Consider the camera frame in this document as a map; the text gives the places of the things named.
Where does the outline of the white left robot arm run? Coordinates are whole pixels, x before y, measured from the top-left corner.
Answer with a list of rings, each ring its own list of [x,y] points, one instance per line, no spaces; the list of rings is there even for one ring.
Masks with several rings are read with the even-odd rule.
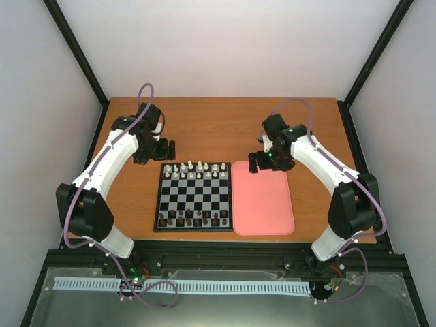
[[[64,239],[73,234],[84,245],[117,256],[119,268],[130,275],[140,270],[142,258],[133,251],[134,241],[115,226],[106,198],[129,159],[144,165],[175,158],[175,142],[161,137],[164,126],[163,112],[148,103],[141,103],[135,115],[118,117],[89,166],[72,183],[61,183],[55,194]]]

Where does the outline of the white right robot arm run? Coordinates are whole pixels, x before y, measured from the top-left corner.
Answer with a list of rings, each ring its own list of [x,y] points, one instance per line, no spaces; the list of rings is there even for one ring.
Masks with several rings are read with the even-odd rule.
[[[287,172],[304,165],[331,194],[328,226],[305,254],[305,269],[320,275],[344,248],[381,221],[379,188],[372,174],[352,170],[329,153],[304,125],[290,127],[280,114],[262,122],[264,148],[249,154],[249,171]]]

